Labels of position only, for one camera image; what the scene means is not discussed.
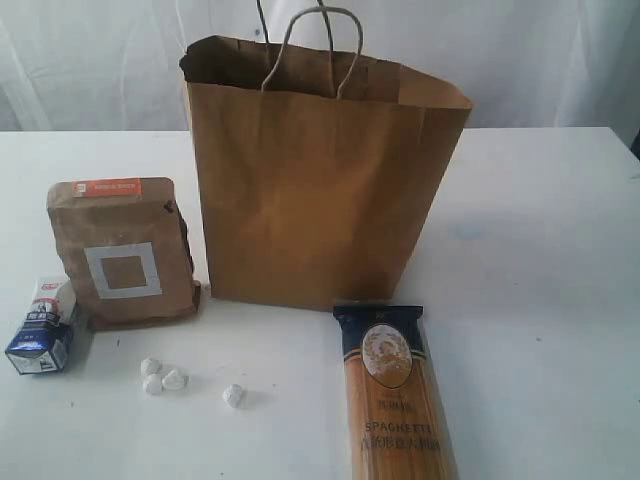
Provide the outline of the brown paper shopping bag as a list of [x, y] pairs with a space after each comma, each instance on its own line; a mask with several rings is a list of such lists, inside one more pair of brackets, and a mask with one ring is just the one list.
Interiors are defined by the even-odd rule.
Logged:
[[210, 36], [181, 59], [213, 297], [388, 300], [471, 101], [399, 63]]

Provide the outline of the brown kraft pouch orange label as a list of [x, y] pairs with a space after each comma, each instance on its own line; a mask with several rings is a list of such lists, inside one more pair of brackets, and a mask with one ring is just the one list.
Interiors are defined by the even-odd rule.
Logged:
[[166, 325], [197, 312], [200, 284], [171, 179], [59, 182], [46, 208], [93, 330]]

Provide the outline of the blue white milk carton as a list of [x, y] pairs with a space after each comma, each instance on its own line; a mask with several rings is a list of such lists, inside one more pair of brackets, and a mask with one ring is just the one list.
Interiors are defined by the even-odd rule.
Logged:
[[23, 323], [5, 349], [18, 374], [62, 371], [78, 318], [76, 294], [69, 279], [39, 278]]

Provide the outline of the white pebble candy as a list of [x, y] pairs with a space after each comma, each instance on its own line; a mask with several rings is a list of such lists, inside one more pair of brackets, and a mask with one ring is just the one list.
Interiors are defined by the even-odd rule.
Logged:
[[161, 380], [162, 386], [168, 391], [182, 390], [188, 382], [188, 376], [179, 369], [171, 369]]
[[143, 378], [142, 389], [148, 395], [160, 395], [163, 392], [162, 377], [159, 374], [150, 374]]
[[239, 384], [231, 384], [227, 386], [223, 393], [223, 401], [231, 408], [237, 409], [245, 396], [246, 390]]
[[155, 358], [147, 357], [140, 362], [140, 372], [143, 378], [158, 374], [161, 369], [162, 363]]

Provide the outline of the spaghetti packet dark blue top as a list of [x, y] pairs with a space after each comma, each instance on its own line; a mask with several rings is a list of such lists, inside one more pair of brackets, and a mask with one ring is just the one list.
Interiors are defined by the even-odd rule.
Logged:
[[342, 332], [355, 479], [459, 476], [422, 315], [419, 305], [333, 309]]

